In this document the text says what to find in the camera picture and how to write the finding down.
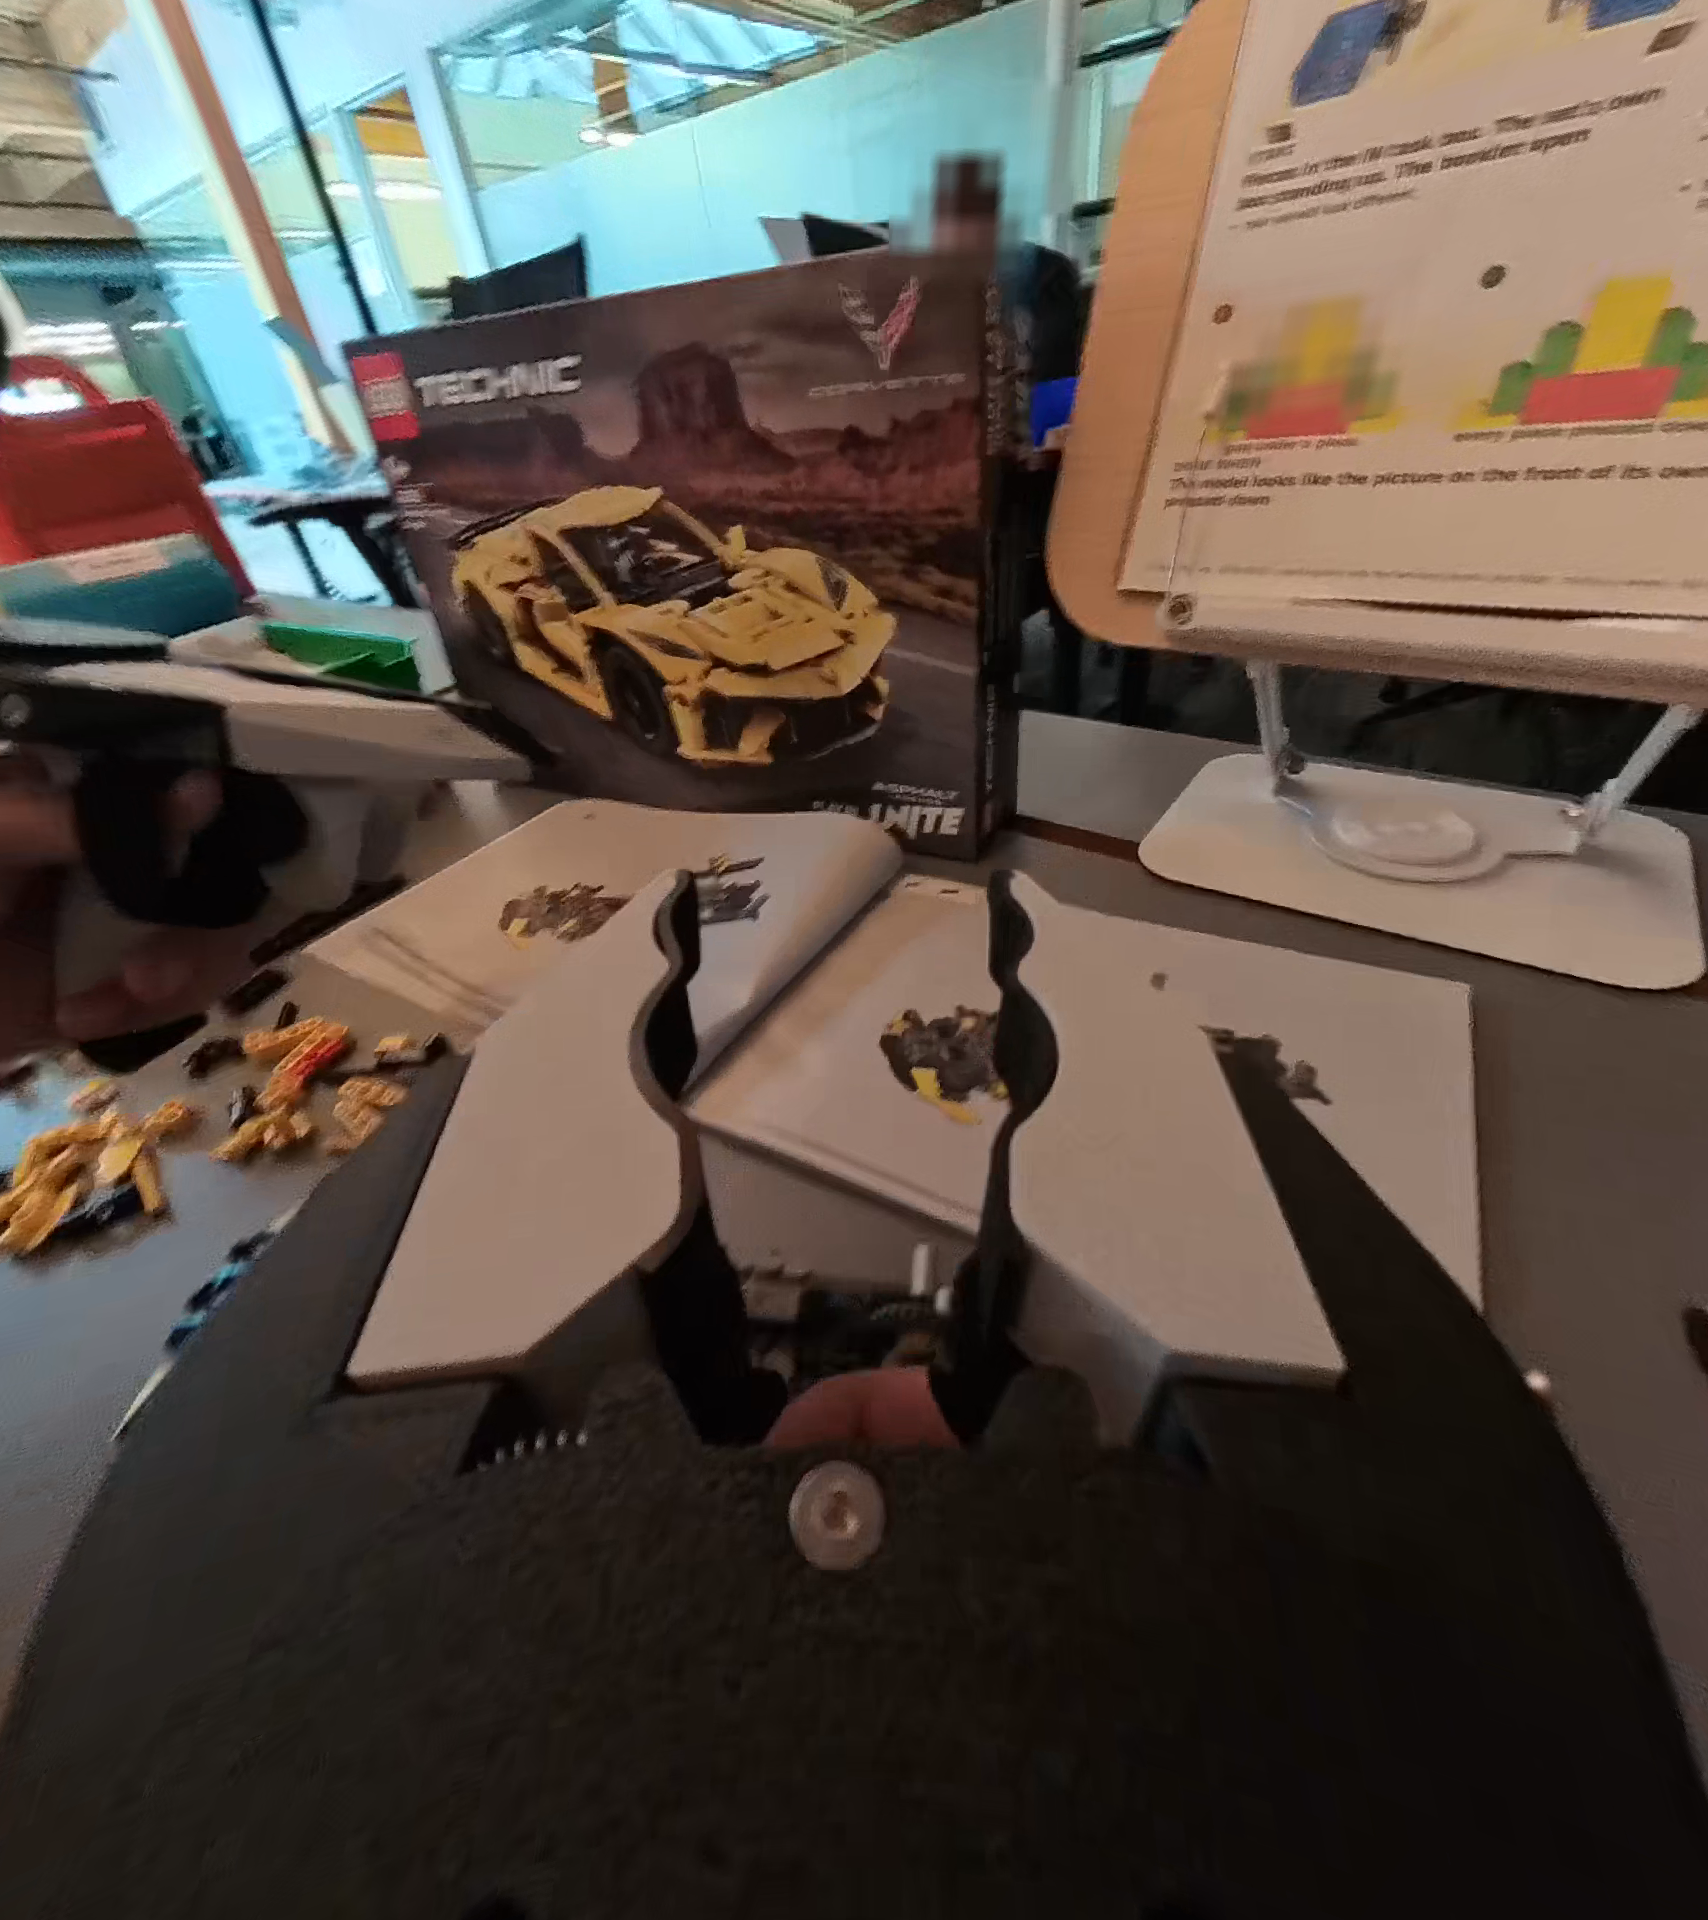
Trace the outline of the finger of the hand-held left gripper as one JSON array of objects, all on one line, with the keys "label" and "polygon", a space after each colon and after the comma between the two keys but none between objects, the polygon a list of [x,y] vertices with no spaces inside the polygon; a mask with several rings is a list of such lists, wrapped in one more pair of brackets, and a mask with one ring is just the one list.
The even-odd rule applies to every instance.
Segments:
[{"label": "finger of the hand-held left gripper", "polygon": [[461,697],[217,663],[88,663],[86,684],[215,707],[232,760],[259,773],[530,783],[554,765],[530,731]]}]

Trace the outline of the long black lego beam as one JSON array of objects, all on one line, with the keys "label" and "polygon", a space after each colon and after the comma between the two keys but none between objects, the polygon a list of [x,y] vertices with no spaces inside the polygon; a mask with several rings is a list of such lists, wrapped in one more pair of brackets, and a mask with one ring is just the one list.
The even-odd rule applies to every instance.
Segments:
[{"label": "long black lego beam", "polygon": [[405,883],[405,876],[399,873],[361,881],[337,906],[312,910],[265,934],[247,949],[247,975],[219,997],[219,1013],[240,1019],[264,1006],[268,997],[282,994],[290,982],[290,971],[284,966],[287,958],[392,899]]}]

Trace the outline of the green plastic bin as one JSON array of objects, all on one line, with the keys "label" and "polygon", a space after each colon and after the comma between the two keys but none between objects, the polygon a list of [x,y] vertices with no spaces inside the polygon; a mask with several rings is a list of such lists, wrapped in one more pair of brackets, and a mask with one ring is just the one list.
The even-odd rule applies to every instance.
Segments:
[{"label": "green plastic bin", "polygon": [[432,618],[387,607],[287,602],[172,636],[169,659],[305,674],[361,690],[450,696],[456,674]]}]

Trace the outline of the red carry case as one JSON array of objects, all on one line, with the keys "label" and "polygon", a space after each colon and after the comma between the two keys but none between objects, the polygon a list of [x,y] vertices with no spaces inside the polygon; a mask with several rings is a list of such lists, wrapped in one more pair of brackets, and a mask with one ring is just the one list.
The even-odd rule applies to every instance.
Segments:
[{"label": "red carry case", "polygon": [[199,470],[154,400],[108,396],[60,355],[16,353],[4,390],[35,385],[68,404],[0,405],[0,568],[194,538],[242,599],[254,595]]}]

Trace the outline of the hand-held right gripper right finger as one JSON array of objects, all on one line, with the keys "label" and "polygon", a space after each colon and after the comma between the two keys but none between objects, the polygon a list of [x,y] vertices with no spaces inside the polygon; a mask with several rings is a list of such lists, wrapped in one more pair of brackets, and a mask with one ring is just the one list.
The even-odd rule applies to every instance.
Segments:
[{"label": "hand-held right gripper right finger", "polygon": [[1008,1112],[979,1205],[979,1415],[1070,1374],[1130,1441],[1173,1379],[1330,1387],[1322,1310],[1208,1019],[1159,942],[995,872]]}]

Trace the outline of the lego set box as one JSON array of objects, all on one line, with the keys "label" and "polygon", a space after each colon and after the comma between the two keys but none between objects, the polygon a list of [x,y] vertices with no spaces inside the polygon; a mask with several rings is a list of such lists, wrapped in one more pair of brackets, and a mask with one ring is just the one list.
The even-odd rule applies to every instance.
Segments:
[{"label": "lego set box", "polygon": [[999,293],[879,247],[348,342],[457,693],[558,793],[982,858],[1017,781]]}]

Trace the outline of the lego car chassis assembly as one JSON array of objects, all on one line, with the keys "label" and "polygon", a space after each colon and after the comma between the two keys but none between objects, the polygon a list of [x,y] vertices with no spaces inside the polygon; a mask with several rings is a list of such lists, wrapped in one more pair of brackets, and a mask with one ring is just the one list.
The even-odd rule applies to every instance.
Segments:
[{"label": "lego car chassis assembly", "polygon": [[952,1274],[925,1237],[879,1277],[750,1264],[739,1296],[751,1363],[793,1390],[870,1369],[932,1368],[952,1344]]}]

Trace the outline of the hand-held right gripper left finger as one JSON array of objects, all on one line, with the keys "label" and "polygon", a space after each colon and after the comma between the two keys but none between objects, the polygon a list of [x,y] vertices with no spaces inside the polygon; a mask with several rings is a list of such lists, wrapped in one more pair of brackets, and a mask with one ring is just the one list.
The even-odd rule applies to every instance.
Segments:
[{"label": "hand-held right gripper left finger", "polygon": [[473,1044],[357,1337],[354,1387],[590,1387],[655,1358],[646,1280],[695,1219],[698,1145],[655,1068],[692,1031],[698,890],[651,876]]}]

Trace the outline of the open lego instruction booklet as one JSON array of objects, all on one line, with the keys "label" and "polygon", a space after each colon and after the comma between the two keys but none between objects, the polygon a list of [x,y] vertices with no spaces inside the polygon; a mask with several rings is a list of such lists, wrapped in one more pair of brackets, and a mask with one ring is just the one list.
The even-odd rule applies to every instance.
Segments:
[{"label": "open lego instruction booklet", "polygon": [[[666,870],[698,881],[698,1125],[972,1232],[1005,1109],[985,891],[908,876],[873,821],[566,800],[307,954],[467,1044]],[[1481,1298],[1464,983],[1106,914],[1089,932],[1144,990],[1148,1018],[1190,1006],[1204,1036],[1263,1069]]]}]

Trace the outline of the person's right hand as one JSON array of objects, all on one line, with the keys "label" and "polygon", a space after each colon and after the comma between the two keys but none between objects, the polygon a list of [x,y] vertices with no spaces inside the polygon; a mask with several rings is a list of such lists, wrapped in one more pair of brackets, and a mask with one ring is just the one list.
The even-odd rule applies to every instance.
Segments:
[{"label": "person's right hand", "polygon": [[953,1450],[925,1366],[877,1366],[818,1379],[776,1415],[761,1446],[771,1451],[826,1447]]}]

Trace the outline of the teal cardboard box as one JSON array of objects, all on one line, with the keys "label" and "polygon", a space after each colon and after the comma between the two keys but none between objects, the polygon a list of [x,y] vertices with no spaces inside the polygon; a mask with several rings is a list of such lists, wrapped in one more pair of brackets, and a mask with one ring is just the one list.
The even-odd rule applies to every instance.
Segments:
[{"label": "teal cardboard box", "polygon": [[50,619],[185,637],[243,616],[254,602],[194,534],[121,539],[0,565],[0,618]]}]

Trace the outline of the pile of yellow lego pieces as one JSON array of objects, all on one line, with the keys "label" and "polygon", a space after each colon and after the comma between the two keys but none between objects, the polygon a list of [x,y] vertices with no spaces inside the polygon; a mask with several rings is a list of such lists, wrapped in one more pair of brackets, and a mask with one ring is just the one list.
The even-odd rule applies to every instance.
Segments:
[{"label": "pile of yellow lego pieces", "polygon": [[198,1145],[222,1167],[340,1160],[373,1140],[427,1068],[456,1044],[436,1029],[361,1040],[344,1019],[282,1006],[265,1024],[219,1026],[188,1048],[190,1087],[224,1092],[132,1101],[121,1073],[98,1072],[64,1120],[0,1163],[0,1259],[51,1258],[75,1241],[172,1218],[169,1157]]}]

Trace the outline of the printed instruction sheet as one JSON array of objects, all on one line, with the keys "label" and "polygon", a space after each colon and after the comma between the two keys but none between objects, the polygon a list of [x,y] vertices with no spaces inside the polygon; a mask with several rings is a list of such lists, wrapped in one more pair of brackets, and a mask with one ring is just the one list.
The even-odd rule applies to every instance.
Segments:
[{"label": "printed instruction sheet", "polygon": [[1708,2],[1249,3],[1117,583],[1708,618]]}]

